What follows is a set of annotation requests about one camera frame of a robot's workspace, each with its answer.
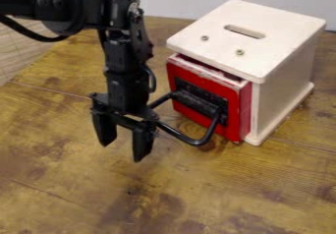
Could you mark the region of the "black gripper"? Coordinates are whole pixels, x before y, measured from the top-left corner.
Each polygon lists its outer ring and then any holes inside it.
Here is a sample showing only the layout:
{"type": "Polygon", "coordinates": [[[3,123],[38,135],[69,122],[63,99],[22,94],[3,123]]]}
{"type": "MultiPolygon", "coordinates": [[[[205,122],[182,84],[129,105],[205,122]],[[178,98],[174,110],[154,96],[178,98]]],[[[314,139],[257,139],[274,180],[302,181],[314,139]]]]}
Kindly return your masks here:
{"type": "Polygon", "coordinates": [[[117,126],[131,130],[131,157],[139,162],[151,151],[157,114],[147,107],[155,79],[149,69],[105,70],[106,91],[93,92],[91,122],[98,142],[107,146],[117,138],[117,126]]]}

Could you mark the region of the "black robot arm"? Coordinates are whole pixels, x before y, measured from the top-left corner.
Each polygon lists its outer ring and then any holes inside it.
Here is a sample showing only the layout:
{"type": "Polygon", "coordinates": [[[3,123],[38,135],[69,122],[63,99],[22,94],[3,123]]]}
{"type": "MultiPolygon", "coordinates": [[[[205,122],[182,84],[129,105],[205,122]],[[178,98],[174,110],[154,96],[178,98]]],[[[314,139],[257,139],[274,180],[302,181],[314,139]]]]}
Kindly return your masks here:
{"type": "Polygon", "coordinates": [[[107,91],[91,93],[91,121],[101,145],[131,131],[131,156],[150,153],[155,113],[146,105],[155,78],[146,66],[151,43],[138,0],[0,0],[0,23],[39,42],[57,42],[93,29],[105,54],[107,91]]]}

